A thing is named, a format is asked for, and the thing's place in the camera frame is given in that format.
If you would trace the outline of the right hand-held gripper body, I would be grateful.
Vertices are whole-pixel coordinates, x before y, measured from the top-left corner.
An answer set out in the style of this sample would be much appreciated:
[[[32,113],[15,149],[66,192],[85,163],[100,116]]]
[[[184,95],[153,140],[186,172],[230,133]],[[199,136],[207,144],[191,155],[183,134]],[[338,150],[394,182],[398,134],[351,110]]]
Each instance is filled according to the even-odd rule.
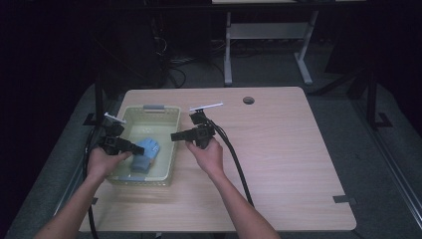
[[[193,141],[201,149],[205,149],[210,139],[215,135],[215,126],[211,123],[211,119],[206,117],[205,110],[215,107],[221,107],[222,102],[212,105],[204,105],[196,108],[190,108],[191,111],[190,118],[195,125],[194,132],[196,135],[193,138]]]

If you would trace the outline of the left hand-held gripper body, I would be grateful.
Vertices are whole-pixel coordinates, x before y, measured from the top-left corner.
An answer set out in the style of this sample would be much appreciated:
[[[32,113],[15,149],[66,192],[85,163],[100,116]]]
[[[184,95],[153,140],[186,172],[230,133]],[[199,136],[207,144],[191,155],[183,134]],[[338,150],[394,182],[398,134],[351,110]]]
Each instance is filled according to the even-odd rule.
[[[121,152],[132,151],[132,143],[120,135],[124,131],[125,120],[105,113],[104,125],[105,136],[100,141],[100,146],[109,155],[117,155]]]

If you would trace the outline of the blue knitted glove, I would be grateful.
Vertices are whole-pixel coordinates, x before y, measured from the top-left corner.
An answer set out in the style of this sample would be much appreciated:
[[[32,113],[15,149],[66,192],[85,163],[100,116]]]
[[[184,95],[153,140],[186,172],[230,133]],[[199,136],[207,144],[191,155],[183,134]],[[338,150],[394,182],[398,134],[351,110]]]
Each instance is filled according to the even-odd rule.
[[[143,154],[135,154],[133,156],[130,169],[134,172],[147,173],[158,155],[160,146],[151,137],[138,141],[136,145],[143,148]]]

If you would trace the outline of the pale green plastic basket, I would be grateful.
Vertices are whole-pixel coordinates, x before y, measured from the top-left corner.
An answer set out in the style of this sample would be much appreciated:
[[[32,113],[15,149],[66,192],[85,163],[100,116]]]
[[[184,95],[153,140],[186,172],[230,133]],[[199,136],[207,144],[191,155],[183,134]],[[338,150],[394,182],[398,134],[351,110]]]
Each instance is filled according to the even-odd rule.
[[[120,110],[117,116],[125,120],[121,138],[137,143],[147,137],[160,146],[157,157],[147,173],[130,169],[134,154],[122,161],[107,178],[110,183],[122,185],[167,185],[172,174],[176,143],[170,135],[179,130],[180,108],[170,106],[132,106]]]

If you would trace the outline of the person's left hand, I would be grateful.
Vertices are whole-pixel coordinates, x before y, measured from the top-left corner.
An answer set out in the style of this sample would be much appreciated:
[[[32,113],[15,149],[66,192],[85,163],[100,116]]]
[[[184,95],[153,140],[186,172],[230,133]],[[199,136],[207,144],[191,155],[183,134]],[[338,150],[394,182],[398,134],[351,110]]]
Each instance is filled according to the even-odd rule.
[[[132,153],[122,152],[117,155],[108,155],[101,147],[94,148],[89,157],[87,178],[93,181],[103,182],[120,162],[132,156]]]

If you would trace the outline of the person's right hand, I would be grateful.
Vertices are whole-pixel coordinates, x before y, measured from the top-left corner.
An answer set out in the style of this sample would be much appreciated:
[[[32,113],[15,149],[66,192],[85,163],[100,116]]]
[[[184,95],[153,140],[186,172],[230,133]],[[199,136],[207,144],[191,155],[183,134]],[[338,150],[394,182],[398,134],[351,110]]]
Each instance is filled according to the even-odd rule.
[[[200,168],[207,173],[211,180],[219,180],[225,176],[223,169],[223,148],[215,138],[211,138],[207,147],[204,149],[199,148],[190,141],[186,141],[185,145],[196,158]]]

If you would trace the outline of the black metal stand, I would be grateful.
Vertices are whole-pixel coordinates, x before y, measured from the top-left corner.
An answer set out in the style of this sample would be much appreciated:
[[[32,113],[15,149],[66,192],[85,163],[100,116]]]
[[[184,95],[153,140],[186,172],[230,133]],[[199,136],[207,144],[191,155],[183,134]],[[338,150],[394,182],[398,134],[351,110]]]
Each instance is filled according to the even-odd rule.
[[[103,81],[101,77],[101,72],[97,68],[92,68],[90,71],[90,75],[95,80],[95,111],[87,115],[84,121],[84,125],[99,126],[103,123],[105,113]]]
[[[377,103],[377,79],[372,71],[367,77],[367,98],[366,98],[366,121],[373,130],[381,127],[392,127],[392,123],[385,113],[376,109]]]

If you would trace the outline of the white metal desk frame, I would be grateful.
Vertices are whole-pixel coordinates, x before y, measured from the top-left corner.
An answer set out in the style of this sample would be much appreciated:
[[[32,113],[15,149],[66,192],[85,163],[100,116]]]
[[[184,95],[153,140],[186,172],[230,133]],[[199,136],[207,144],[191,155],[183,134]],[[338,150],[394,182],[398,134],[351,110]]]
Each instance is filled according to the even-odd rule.
[[[366,0],[211,0],[213,7],[227,7],[225,25],[224,84],[233,85],[231,44],[235,40],[301,40],[302,47],[294,53],[303,82],[311,85],[313,79],[305,62],[305,56],[316,27],[317,17],[322,7],[337,7],[347,4],[361,4]],[[309,7],[311,14],[302,22],[276,23],[237,23],[232,21],[235,8],[260,10],[269,8],[305,9]]]

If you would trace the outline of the aluminium floor rail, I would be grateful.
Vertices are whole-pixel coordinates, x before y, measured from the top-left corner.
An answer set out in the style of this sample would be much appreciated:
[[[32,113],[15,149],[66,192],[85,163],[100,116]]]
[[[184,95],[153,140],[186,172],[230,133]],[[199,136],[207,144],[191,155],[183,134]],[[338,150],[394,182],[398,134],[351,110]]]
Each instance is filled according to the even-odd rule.
[[[371,137],[376,148],[380,152],[397,190],[403,198],[419,229],[422,231],[422,199],[418,197],[417,193],[408,182],[405,174],[397,164],[393,154],[388,149],[386,142],[383,140],[379,132],[367,121],[362,104],[359,102],[352,102],[351,105],[362,121],[365,130]]]

